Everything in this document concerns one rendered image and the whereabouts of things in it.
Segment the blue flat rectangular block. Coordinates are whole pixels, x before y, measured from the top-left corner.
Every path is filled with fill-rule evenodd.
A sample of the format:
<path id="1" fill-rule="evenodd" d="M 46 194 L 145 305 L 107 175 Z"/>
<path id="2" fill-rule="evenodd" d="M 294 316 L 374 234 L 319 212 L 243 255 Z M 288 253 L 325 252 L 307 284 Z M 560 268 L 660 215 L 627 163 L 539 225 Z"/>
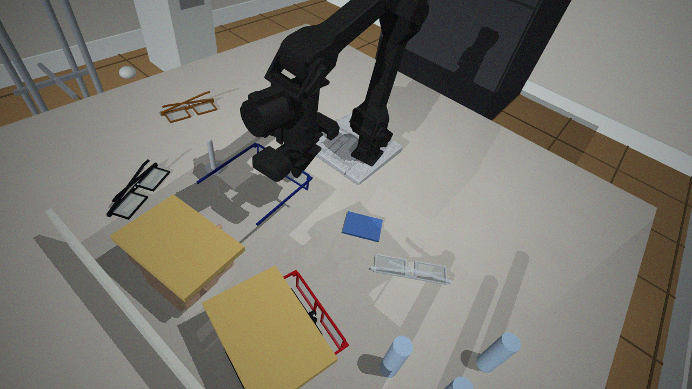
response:
<path id="1" fill-rule="evenodd" d="M 373 218 L 354 212 L 349 212 L 344 222 L 343 233 L 349 236 L 379 242 L 382 228 L 382 219 Z"/>

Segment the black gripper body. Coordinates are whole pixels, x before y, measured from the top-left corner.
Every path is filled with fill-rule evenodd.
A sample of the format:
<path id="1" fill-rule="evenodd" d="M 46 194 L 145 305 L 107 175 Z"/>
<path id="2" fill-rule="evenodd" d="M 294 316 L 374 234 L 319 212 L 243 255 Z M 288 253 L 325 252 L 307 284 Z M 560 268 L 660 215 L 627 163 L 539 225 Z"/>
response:
<path id="1" fill-rule="evenodd" d="M 315 147 L 326 133 L 327 139 L 332 140 L 339 134 L 340 127 L 335 120 L 318 112 L 314 120 L 298 122 L 293 120 L 283 126 L 283 142 L 279 148 L 266 147 L 252 157 L 252 167 L 269 179 L 279 182 L 290 174 L 292 165 L 303 158 L 306 150 Z"/>

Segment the blue cylinder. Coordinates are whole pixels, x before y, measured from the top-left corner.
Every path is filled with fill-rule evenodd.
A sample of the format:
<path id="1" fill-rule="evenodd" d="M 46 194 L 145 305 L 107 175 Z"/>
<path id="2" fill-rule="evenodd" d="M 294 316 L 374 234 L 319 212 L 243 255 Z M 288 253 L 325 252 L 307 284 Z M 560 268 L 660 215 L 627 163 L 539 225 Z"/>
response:
<path id="1" fill-rule="evenodd" d="M 506 332 L 477 357 L 480 370 L 489 373 L 521 349 L 521 342 L 516 335 Z"/>
<path id="2" fill-rule="evenodd" d="M 396 337 L 379 365 L 380 372 L 387 378 L 395 376 L 412 351 L 413 345 L 409 338 Z"/>
<path id="3" fill-rule="evenodd" d="M 465 377 L 457 377 L 444 389 L 474 389 L 474 386 Z"/>

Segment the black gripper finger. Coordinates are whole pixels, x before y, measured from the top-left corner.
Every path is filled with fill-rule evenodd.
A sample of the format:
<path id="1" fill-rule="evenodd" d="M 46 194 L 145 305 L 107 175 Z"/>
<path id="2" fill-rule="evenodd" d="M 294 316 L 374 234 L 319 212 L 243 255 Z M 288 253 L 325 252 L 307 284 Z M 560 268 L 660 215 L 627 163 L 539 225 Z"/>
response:
<path id="1" fill-rule="evenodd" d="M 302 158 L 300 162 L 297 162 L 296 165 L 292 165 L 291 173 L 296 179 L 301 175 L 301 172 L 305 166 L 305 164 L 308 162 L 308 159 Z"/>
<path id="2" fill-rule="evenodd" d="M 321 147 L 318 145 L 315 145 L 310 150 L 306 150 L 303 154 L 303 157 L 308 159 L 308 162 L 305 164 L 303 171 L 307 168 L 307 166 L 312 162 L 312 160 L 315 158 L 315 156 L 321 151 Z"/>

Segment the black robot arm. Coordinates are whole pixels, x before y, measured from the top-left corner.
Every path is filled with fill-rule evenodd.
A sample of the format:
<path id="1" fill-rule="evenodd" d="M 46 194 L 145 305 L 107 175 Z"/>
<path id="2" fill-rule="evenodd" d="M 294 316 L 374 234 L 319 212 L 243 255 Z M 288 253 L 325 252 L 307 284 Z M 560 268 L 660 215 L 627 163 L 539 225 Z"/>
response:
<path id="1" fill-rule="evenodd" d="M 318 25 L 308 25 L 280 44 L 264 78 L 270 87 L 249 94 L 240 113 L 253 136 L 275 136 L 283 144 L 283 126 L 308 122 L 318 115 L 321 87 L 335 68 L 339 52 L 379 19 L 382 41 L 365 102 L 349 120 L 359 135 L 351 157 L 370 166 L 383 155 L 393 133 L 387 130 L 387 102 L 407 42 L 422 28 L 429 13 L 427 0 L 350 0 Z M 284 69 L 293 74 L 290 79 Z"/>

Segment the brown glasses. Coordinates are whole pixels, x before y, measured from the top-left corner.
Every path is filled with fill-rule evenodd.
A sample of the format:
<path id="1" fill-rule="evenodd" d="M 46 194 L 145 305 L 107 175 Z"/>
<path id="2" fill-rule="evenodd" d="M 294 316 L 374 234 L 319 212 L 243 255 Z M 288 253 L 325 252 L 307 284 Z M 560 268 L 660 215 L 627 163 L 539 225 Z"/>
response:
<path id="1" fill-rule="evenodd" d="M 198 116 L 201 114 L 208 113 L 208 112 L 217 111 L 217 108 L 213 104 L 214 98 L 191 101 L 192 99 L 199 98 L 200 96 L 208 94 L 208 93 L 210 93 L 210 91 L 204 92 L 198 96 L 187 99 L 183 103 L 163 105 L 162 108 L 168 108 L 169 106 L 173 106 L 173 107 L 168 108 L 165 111 L 162 111 L 161 115 L 166 116 L 168 121 L 170 121 L 170 123 L 173 123 L 173 122 L 177 122 L 180 120 L 185 120 L 187 118 L 191 118 L 192 116 L 188 113 L 187 109 L 193 108 L 193 110 L 197 113 Z M 202 103 L 202 102 L 204 102 L 204 103 Z M 197 103 L 197 104 L 191 104 L 191 103 Z M 190 105 L 189 106 L 187 105 L 185 108 L 174 109 L 174 108 L 177 108 L 178 106 L 180 106 L 182 104 L 190 104 Z M 173 110 L 171 110 L 171 109 L 173 109 Z"/>

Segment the white flat panel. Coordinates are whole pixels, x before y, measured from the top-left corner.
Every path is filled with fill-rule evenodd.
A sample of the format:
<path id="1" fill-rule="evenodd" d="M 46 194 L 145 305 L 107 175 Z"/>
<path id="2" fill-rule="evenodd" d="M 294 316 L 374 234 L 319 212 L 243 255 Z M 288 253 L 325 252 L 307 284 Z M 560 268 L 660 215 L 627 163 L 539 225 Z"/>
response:
<path id="1" fill-rule="evenodd" d="M 55 225 L 55 227 L 60 232 L 61 236 L 64 237 L 68 245 L 71 247 L 72 251 L 76 253 L 77 257 L 85 264 L 89 271 L 93 274 L 96 280 L 102 285 L 110 297 L 118 304 L 118 307 L 123 310 L 124 314 L 128 316 L 132 324 L 135 325 L 137 330 L 145 337 L 148 343 L 154 348 L 157 354 L 164 360 L 165 364 L 171 369 L 171 371 L 176 375 L 176 377 L 182 382 L 183 386 L 187 389 L 204 389 L 197 379 L 194 378 L 192 373 L 182 364 L 182 362 L 176 357 L 175 353 L 166 345 L 161 337 L 154 331 L 154 329 L 149 325 L 148 321 L 140 314 L 140 312 L 129 302 L 129 299 L 123 294 L 123 292 L 115 285 L 114 281 L 106 274 L 106 272 L 101 268 L 101 266 L 94 260 L 94 258 L 88 253 L 85 247 L 77 240 L 76 236 L 68 229 L 68 227 L 62 222 L 62 220 L 55 214 L 53 209 L 45 211 Z"/>

